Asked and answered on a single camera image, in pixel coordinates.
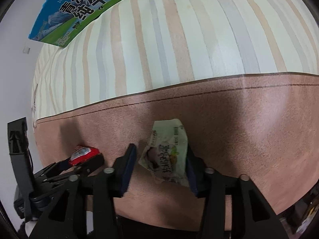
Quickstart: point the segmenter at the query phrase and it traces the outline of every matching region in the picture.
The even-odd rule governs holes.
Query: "white wall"
[[[15,0],[0,23],[0,199],[15,228],[21,220],[13,208],[16,181],[9,157],[7,123],[27,117],[34,170],[42,169],[31,122],[31,88],[42,43],[28,35],[45,0]],[[31,48],[23,54],[24,46]]]

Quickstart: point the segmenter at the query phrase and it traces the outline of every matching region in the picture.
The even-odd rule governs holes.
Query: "snack package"
[[[155,121],[138,163],[151,171],[158,183],[165,180],[188,187],[187,147],[186,131],[179,119]]]
[[[75,152],[70,157],[69,164],[74,166],[98,154],[99,150],[96,148],[77,146]]]

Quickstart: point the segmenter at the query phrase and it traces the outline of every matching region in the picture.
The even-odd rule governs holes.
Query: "black device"
[[[88,176],[104,164],[101,154],[67,170],[68,159],[54,163],[35,175],[29,161],[26,120],[8,124],[8,140],[13,170],[20,189],[17,199],[27,218],[39,217],[30,239],[86,238],[85,197],[93,195],[95,239],[121,239],[121,226],[114,210],[113,198],[127,191],[137,157],[134,144],[112,167],[96,176]],[[223,239],[225,195],[232,195],[232,239],[288,239],[275,212],[247,175],[233,178],[207,167],[188,147],[186,174],[191,191],[205,198],[198,239]]]

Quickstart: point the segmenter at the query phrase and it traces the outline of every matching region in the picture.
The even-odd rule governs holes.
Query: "black bracket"
[[[96,239],[121,238],[114,210],[113,197],[121,198],[127,191],[136,162],[136,146],[130,144],[125,155],[112,167],[96,176],[73,174],[68,177],[52,202],[43,211],[30,239],[86,238],[85,197],[93,195],[93,222]]]
[[[35,179],[29,158],[27,130],[26,118],[8,123],[9,154],[13,172],[23,198],[26,222],[32,219],[32,212],[35,209],[30,201],[30,195],[35,187]]]
[[[275,212],[247,175],[224,176],[187,152],[186,173],[192,192],[205,198],[198,239],[223,239],[225,195],[232,195],[232,239],[288,239]]]

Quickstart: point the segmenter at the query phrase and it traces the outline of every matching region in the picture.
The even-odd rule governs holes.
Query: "metal screw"
[[[242,174],[242,175],[240,175],[240,179],[241,179],[242,181],[245,181],[245,182],[247,182],[247,181],[250,180],[250,178],[249,178],[249,176],[248,176],[247,174]]]
[[[112,173],[112,172],[114,172],[114,168],[112,168],[112,167],[105,168],[105,169],[103,170],[103,172],[104,172],[104,173]]]
[[[215,172],[215,170],[213,168],[210,168],[210,167],[205,168],[205,173],[212,174],[214,172]]]
[[[71,175],[71,176],[69,177],[69,181],[74,182],[74,181],[76,181],[78,178],[79,178],[79,177],[78,177],[77,175],[73,174],[73,175]]]

